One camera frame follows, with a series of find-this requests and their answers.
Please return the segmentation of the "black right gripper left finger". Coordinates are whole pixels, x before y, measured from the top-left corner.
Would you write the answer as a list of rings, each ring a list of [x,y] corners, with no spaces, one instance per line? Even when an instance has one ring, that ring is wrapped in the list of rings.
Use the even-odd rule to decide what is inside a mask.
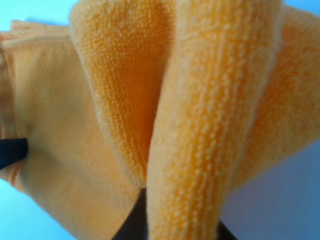
[[[25,159],[29,152],[27,138],[3,139],[0,141],[0,169],[3,170]]]

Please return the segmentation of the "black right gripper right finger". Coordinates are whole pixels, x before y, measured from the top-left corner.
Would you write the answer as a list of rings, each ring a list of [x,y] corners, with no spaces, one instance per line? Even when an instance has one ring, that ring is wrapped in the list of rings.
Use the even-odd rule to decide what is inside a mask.
[[[149,226],[147,223],[147,189],[143,188],[139,197],[121,226],[113,237],[114,240],[148,240]]]

